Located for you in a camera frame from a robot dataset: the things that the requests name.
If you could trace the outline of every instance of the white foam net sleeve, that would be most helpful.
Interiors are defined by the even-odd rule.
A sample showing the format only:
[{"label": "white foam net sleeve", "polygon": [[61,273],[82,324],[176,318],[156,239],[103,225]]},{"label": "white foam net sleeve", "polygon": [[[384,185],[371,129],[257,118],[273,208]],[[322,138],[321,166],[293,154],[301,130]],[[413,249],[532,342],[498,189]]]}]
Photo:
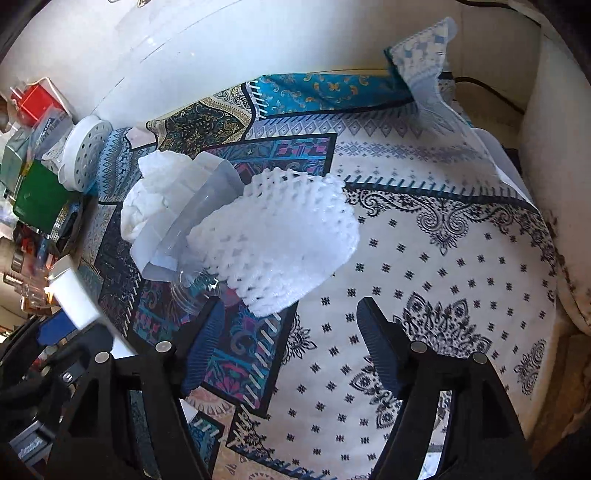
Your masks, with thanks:
[{"label": "white foam net sleeve", "polygon": [[254,315],[280,312],[355,252],[359,225],[344,186],[330,174],[265,170],[242,197],[194,227],[187,242]]}]

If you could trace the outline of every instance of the white wall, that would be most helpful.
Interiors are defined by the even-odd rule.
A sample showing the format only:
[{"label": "white wall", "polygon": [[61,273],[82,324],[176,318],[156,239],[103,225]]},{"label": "white wall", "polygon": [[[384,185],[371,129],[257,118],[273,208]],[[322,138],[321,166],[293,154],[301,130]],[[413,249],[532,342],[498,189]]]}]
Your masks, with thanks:
[{"label": "white wall", "polygon": [[538,28],[454,0],[53,0],[0,65],[0,92],[49,75],[80,116],[156,118],[264,73],[385,67],[383,48],[449,15],[456,75],[525,106]]}]

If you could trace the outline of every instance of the plastic packaging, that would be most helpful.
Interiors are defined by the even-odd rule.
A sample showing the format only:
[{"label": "plastic packaging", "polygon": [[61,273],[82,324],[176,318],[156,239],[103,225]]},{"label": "plastic packaging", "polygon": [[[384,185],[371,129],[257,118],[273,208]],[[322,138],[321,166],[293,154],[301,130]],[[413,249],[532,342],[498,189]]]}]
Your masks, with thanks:
[{"label": "plastic packaging", "polygon": [[27,161],[41,160],[51,147],[72,130],[72,119],[61,108],[50,106],[31,132]]},{"label": "plastic packaging", "polygon": [[202,265],[187,246],[188,232],[210,213],[233,202],[243,190],[230,162],[201,152],[162,192],[165,208],[150,216],[131,247],[141,275],[147,280],[171,282],[178,278],[179,265],[184,271],[199,271]]}]

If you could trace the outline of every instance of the blue fabric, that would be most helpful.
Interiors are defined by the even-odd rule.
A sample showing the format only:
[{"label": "blue fabric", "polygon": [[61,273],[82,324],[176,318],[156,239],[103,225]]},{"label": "blue fabric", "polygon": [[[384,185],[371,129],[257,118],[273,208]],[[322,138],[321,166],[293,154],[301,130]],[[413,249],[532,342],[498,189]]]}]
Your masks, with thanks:
[{"label": "blue fabric", "polygon": [[400,75],[390,77],[334,73],[263,75],[256,81],[267,115],[367,108],[413,101]]},{"label": "blue fabric", "polygon": [[102,202],[122,202],[131,187],[141,178],[138,159],[153,152],[155,145],[131,149],[126,134],[130,128],[113,130],[100,153],[96,188]]},{"label": "blue fabric", "polygon": [[201,385],[209,359],[222,334],[225,318],[223,303],[218,300],[189,350],[186,361],[187,372],[181,384],[183,395],[189,395],[192,390]]},{"label": "blue fabric", "polygon": [[66,312],[60,310],[53,317],[42,322],[39,327],[37,342],[39,342],[39,345],[55,345],[74,330],[76,330],[76,327],[66,315]]}]

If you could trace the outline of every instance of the black paisley pattern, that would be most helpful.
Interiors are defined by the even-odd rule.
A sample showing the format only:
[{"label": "black paisley pattern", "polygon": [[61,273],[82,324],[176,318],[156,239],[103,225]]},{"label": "black paisley pattern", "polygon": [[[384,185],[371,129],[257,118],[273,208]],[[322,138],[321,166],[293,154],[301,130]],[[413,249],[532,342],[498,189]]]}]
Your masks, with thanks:
[{"label": "black paisley pattern", "polygon": [[300,324],[300,316],[296,313],[294,321],[291,324],[290,335],[285,345],[285,352],[281,363],[285,365],[292,358],[304,358],[304,353],[307,350],[314,350],[318,348],[317,345],[310,340],[310,329],[302,328]]},{"label": "black paisley pattern", "polygon": [[524,353],[521,363],[513,369],[517,374],[517,381],[521,384],[521,392],[524,395],[531,395],[534,391],[545,349],[546,340],[538,340],[529,353]]},{"label": "black paisley pattern", "polygon": [[236,105],[240,108],[244,108],[246,110],[251,109],[251,106],[248,103],[246,95],[244,95],[244,92],[242,91],[242,85],[236,85],[232,88],[229,88],[228,90],[223,90],[223,91],[216,93],[212,96],[213,96],[213,98],[222,100],[226,103],[231,103],[231,104]]},{"label": "black paisley pattern", "polygon": [[[369,404],[376,406],[375,426],[377,429],[388,429],[396,422],[396,417],[402,406],[402,401],[397,400],[390,390],[386,390],[378,378],[378,373],[374,363],[369,355],[363,357],[368,363],[357,373],[349,383],[355,390],[363,392],[369,396]],[[450,392],[441,392],[437,414],[433,425],[433,430],[441,425],[452,404],[452,394]]]},{"label": "black paisley pattern", "polygon": [[540,249],[540,259],[550,265],[550,274],[556,273],[554,244],[544,219],[524,207],[364,189],[347,189],[346,193],[347,202],[365,208],[369,217],[389,209],[416,213],[418,227],[431,237],[431,243],[439,247],[442,255],[457,248],[457,241],[467,235],[471,223],[490,222],[504,235],[511,225],[517,224],[519,234],[528,234],[531,246]]},{"label": "black paisley pattern", "polygon": [[440,355],[467,358],[472,352],[487,353],[492,341],[476,333],[470,323],[466,299],[443,307],[435,306],[414,292],[402,311],[402,318],[394,315],[411,340],[420,340]]}]

